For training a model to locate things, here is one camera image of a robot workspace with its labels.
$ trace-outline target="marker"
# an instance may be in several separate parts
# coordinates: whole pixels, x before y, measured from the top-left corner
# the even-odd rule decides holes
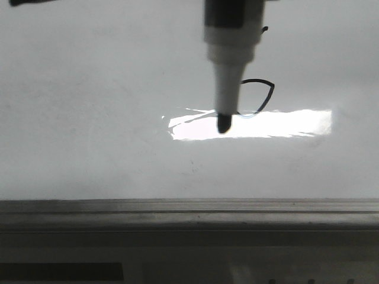
[[[263,11],[264,0],[205,0],[204,41],[216,78],[219,133],[230,128],[238,112],[243,72],[261,40]]]

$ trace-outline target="whiteboard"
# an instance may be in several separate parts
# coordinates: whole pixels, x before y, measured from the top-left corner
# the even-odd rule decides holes
[[[378,1],[267,2],[222,137],[202,1],[0,11],[0,199],[379,197]]]

